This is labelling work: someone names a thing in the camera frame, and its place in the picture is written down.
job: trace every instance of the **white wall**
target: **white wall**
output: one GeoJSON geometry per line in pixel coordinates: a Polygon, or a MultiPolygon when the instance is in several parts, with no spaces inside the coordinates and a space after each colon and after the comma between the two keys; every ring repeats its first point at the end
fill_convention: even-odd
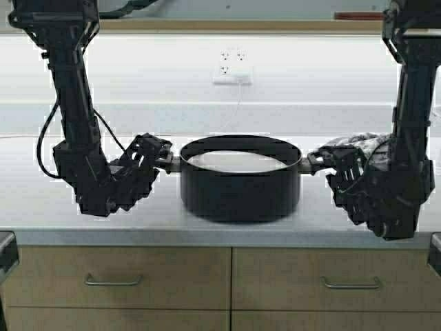
{"type": "MultiPolygon", "coordinates": [[[[2,36],[0,49],[0,134],[37,134],[54,101],[50,72],[25,37],[2,36]]],[[[117,134],[387,132],[399,75],[379,37],[100,35],[87,65],[117,134]],[[254,68],[240,107],[237,86],[212,83],[226,48],[254,68]]]]}

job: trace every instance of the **cloth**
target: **cloth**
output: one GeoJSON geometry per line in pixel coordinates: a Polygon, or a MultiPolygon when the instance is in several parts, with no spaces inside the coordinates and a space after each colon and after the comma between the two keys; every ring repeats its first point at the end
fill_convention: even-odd
{"type": "Polygon", "coordinates": [[[360,148],[369,160],[369,165],[387,171],[389,165],[389,144],[391,134],[361,133],[328,141],[323,147],[353,146],[360,148]]]}

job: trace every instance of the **shelf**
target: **shelf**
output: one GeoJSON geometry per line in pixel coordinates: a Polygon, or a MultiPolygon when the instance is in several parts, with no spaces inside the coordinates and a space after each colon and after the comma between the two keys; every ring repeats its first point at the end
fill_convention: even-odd
{"type": "Polygon", "coordinates": [[[300,32],[356,33],[381,31],[381,21],[190,21],[164,19],[119,19],[101,21],[102,31],[121,32],[300,32]]]}

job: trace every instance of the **pot handle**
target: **pot handle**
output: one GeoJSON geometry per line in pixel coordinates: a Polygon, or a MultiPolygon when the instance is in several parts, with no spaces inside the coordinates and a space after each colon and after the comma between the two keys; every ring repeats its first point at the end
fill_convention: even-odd
{"type": "Polygon", "coordinates": [[[314,176],[318,171],[330,169],[333,166],[333,163],[324,159],[319,151],[315,151],[302,158],[298,171],[301,174],[312,174],[314,176]]]}
{"type": "Polygon", "coordinates": [[[170,152],[166,159],[158,159],[155,162],[155,167],[164,169],[166,173],[181,172],[181,158],[173,155],[170,152]]]}

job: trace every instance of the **drawer handle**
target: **drawer handle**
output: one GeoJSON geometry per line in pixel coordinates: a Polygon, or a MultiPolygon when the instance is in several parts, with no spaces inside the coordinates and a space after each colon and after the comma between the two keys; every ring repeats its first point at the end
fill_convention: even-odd
{"type": "Polygon", "coordinates": [[[87,274],[84,284],[87,286],[136,286],[143,280],[143,276],[140,275],[137,280],[129,282],[110,282],[110,281],[96,281],[91,274],[87,274]]]}
{"type": "Polygon", "coordinates": [[[335,284],[328,282],[328,279],[326,277],[321,277],[321,280],[323,282],[323,285],[325,285],[327,288],[331,290],[379,290],[382,287],[381,281],[378,277],[374,277],[373,281],[374,284],[335,284]]]}

